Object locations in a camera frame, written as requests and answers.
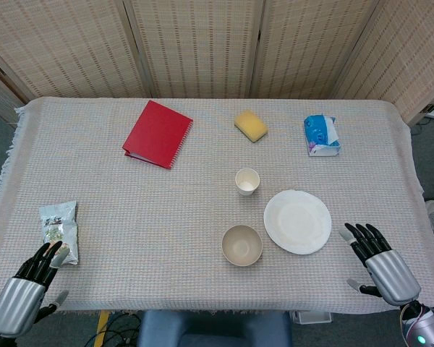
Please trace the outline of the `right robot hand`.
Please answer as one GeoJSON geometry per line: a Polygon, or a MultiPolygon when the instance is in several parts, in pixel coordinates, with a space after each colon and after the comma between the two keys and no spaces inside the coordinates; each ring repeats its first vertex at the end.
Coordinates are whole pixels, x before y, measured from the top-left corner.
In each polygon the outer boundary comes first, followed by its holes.
{"type": "Polygon", "coordinates": [[[352,248],[373,284],[367,286],[353,279],[347,283],[361,294],[381,297],[394,307],[416,301],[421,287],[401,255],[393,249],[382,233],[370,224],[344,224],[341,237],[352,248]]]}

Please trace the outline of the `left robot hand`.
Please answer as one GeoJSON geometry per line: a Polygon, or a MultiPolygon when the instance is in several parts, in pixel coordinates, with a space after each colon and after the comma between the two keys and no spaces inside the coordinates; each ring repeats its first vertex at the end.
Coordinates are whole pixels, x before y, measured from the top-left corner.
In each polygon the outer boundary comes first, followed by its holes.
{"type": "Polygon", "coordinates": [[[63,290],[48,306],[43,299],[69,248],[61,241],[45,243],[5,284],[0,294],[0,346],[16,346],[16,339],[53,314],[69,292],[63,290]]]}

